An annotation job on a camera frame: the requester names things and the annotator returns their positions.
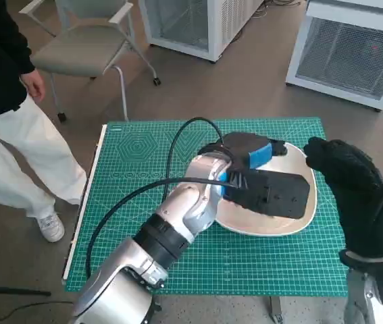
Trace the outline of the black gloved right hand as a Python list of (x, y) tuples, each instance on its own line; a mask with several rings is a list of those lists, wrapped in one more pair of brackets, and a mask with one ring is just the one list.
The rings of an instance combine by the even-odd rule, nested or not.
[(347, 250), (383, 257), (383, 177), (372, 158), (344, 141), (318, 137), (309, 139), (304, 153), (336, 199)]

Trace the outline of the black left hand blue tape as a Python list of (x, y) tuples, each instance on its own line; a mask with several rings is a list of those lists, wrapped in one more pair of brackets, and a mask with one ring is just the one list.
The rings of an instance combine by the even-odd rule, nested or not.
[(274, 157), (285, 157), (285, 141), (269, 143), (249, 153), (249, 166), (231, 169), (226, 179), (235, 188), (226, 188), (224, 198), (250, 211), (289, 219), (301, 219), (310, 192), (309, 182), (299, 174), (258, 169), (260, 162), (267, 163)]

